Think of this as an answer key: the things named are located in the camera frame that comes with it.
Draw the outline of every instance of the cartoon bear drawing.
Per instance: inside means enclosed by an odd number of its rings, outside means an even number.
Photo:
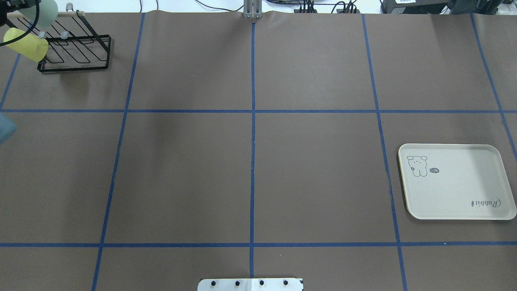
[[[427,157],[426,156],[407,156],[407,162],[415,177],[427,176]]]

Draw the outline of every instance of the horizontal blue line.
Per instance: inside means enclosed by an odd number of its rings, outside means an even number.
[[[98,248],[98,243],[3,242],[0,248]]]
[[[105,243],[105,248],[248,248],[249,243]]]
[[[13,113],[124,113],[124,109],[0,109],[0,112]],[[129,109],[129,113],[252,113],[253,110],[218,109]],[[304,110],[304,109],[266,109],[255,113],[376,113],[375,110]],[[380,110],[380,113],[517,113],[517,110]]]
[[[256,242],[255,248],[338,248],[373,246],[517,245],[517,241],[427,241],[427,242]],[[248,248],[250,243],[105,243],[105,248]],[[98,243],[4,242],[0,248],[98,248]]]

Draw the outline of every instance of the white label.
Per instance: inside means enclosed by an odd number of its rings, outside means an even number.
[[[404,10],[406,10],[406,7],[394,8],[391,11],[391,14],[402,14],[404,13]]]

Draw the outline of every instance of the plate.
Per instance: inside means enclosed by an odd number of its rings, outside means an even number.
[[[421,220],[510,220],[517,214],[499,151],[488,144],[407,143],[399,167],[408,212]]]

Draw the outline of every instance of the metal bracket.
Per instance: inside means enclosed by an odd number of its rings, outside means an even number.
[[[204,279],[197,291],[303,291],[303,279]]]
[[[262,18],[262,0],[244,0],[244,18]]]

